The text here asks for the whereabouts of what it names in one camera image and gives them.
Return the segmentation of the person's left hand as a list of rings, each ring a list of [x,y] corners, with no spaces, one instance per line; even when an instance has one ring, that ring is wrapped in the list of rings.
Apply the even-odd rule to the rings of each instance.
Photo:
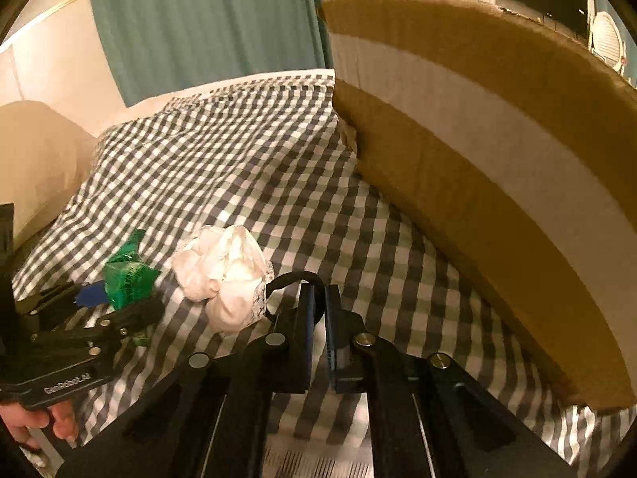
[[[6,402],[0,407],[1,417],[15,441],[30,450],[40,450],[41,445],[30,434],[32,429],[53,426],[58,439],[76,441],[79,424],[71,400],[58,402],[47,410],[29,411],[18,402]]]

